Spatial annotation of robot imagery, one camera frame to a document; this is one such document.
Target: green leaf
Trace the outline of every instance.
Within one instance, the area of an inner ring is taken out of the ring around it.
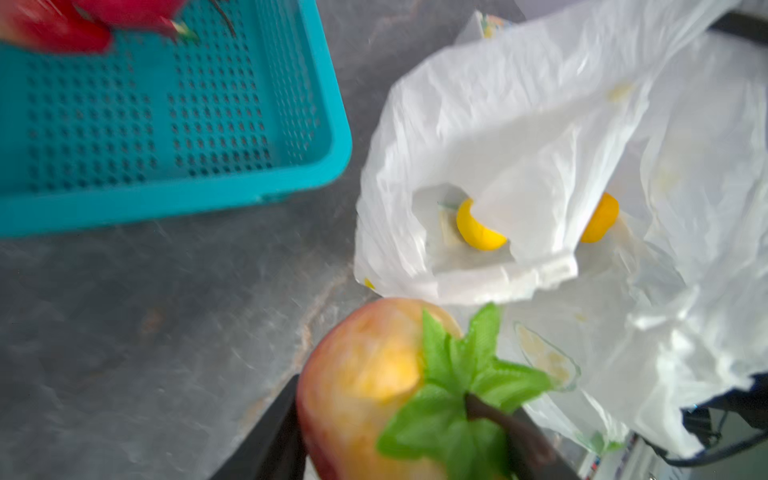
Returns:
[[[605,452],[616,452],[617,450],[623,450],[624,447],[627,446],[626,442],[609,442],[608,445],[605,446]]]
[[[483,307],[462,340],[422,315],[424,386],[389,421],[376,448],[403,460],[428,457],[445,465],[449,480],[512,478],[506,433],[485,420],[467,420],[464,397],[473,392],[511,412],[552,388],[546,373],[496,358],[501,316]]]
[[[466,417],[464,410],[461,398],[427,383],[389,420],[376,448],[393,458],[442,459],[435,432],[444,432],[461,415]]]
[[[508,459],[506,432],[486,419],[472,422],[472,431],[480,449],[485,452],[492,470],[504,478],[511,478],[512,470]]]
[[[600,432],[595,432],[594,435],[592,435],[592,440],[589,442],[589,444],[592,452],[601,455],[605,449],[605,439],[603,438],[603,434]]]
[[[442,439],[443,461],[449,480],[486,480],[493,475],[487,452],[478,445],[470,422],[456,419]]]
[[[424,326],[424,380],[427,383],[441,385],[456,395],[461,395],[465,387],[456,381],[450,353],[451,345],[456,344],[456,340],[426,310],[422,314],[422,324]]]
[[[484,306],[469,321],[469,332],[462,339],[468,356],[474,357],[472,376],[483,371],[496,357],[496,341],[502,315],[493,303]]]
[[[512,412],[552,387],[551,378],[541,370],[493,359],[475,377],[470,391],[489,405]]]

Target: apple stem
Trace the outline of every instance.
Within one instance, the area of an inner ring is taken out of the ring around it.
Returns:
[[[507,415],[495,407],[483,402],[473,393],[467,393],[464,397],[467,409],[467,419],[486,419],[500,426],[510,440],[510,450],[518,450],[531,467],[542,467],[557,459],[557,453],[549,444],[549,441],[534,427]]]

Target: artificial apple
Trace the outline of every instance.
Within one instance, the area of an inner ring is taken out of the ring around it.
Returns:
[[[510,478],[513,430],[493,415],[468,417],[468,399],[503,416],[552,383],[496,358],[499,322],[487,306],[461,339],[446,311],[405,299],[378,300],[342,321],[310,356],[296,395],[320,478]]]

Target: yellow object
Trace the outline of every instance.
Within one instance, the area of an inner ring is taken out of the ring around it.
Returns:
[[[587,228],[581,235],[581,241],[584,243],[599,242],[603,235],[605,235],[605,232],[616,223],[618,216],[618,201],[609,194],[603,194],[598,208],[594,210]]]
[[[505,243],[507,237],[490,228],[483,227],[475,220],[469,209],[472,208],[472,199],[464,200],[456,214],[456,226],[464,240],[478,250],[496,250]]]

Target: gray countertop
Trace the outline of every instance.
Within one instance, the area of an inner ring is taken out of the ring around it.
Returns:
[[[374,294],[352,275],[359,172],[390,85],[473,9],[318,0],[349,168],[283,204],[0,242],[0,478],[205,479],[317,341]]]

